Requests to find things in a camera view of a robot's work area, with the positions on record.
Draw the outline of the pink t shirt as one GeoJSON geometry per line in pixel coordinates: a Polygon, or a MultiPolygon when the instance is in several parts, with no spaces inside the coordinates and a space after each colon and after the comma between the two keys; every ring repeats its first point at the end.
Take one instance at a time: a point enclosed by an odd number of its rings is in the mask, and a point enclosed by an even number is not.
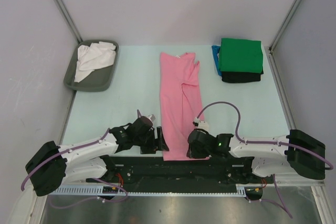
{"type": "Polygon", "coordinates": [[[200,63],[194,52],[181,56],[160,54],[161,126],[169,148],[165,161],[186,161],[188,136],[203,108],[198,74],[200,63]]]}

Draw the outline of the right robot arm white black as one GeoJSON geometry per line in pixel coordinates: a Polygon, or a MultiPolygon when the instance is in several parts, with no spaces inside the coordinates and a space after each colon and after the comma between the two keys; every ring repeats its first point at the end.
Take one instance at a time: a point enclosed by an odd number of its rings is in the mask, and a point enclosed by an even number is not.
{"type": "Polygon", "coordinates": [[[194,129],[187,141],[189,158],[251,159],[251,164],[242,169],[243,179],[249,183],[273,174],[325,178],[325,145],[301,130],[272,138],[239,139],[233,134],[212,136],[206,130],[194,129]]]}

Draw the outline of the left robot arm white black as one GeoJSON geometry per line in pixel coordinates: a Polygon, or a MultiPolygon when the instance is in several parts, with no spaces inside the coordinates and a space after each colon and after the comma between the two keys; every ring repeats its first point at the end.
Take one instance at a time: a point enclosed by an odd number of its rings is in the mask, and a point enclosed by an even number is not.
{"type": "Polygon", "coordinates": [[[142,154],[168,151],[160,126],[153,127],[154,116],[140,116],[133,123],[107,129],[103,136],[79,144],[45,143],[25,166],[27,177],[38,197],[46,196],[62,184],[83,179],[110,182],[116,169],[110,157],[140,147],[142,154]]]}

